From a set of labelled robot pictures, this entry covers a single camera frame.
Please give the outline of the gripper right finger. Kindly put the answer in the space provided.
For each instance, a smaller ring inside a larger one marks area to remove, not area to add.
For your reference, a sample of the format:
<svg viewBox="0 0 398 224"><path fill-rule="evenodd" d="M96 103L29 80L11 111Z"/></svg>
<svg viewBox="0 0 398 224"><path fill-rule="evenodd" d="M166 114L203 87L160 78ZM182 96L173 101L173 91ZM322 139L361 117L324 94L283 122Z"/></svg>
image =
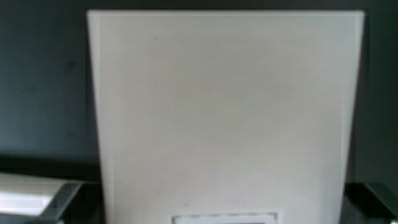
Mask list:
<svg viewBox="0 0 398 224"><path fill-rule="evenodd" d="M398 196L384 184L345 186L342 224L398 224Z"/></svg>

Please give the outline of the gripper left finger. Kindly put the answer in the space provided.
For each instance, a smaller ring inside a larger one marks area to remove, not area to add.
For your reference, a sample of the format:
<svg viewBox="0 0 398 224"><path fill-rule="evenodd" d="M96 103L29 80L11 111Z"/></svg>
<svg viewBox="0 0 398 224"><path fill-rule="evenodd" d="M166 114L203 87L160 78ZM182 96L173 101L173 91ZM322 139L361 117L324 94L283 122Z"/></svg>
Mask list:
<svg viewBox="0 0 398 224"><path fill-rule="evenodd" d="M68 183L40 217L24 224L105 224L102 186Z"/></svg>

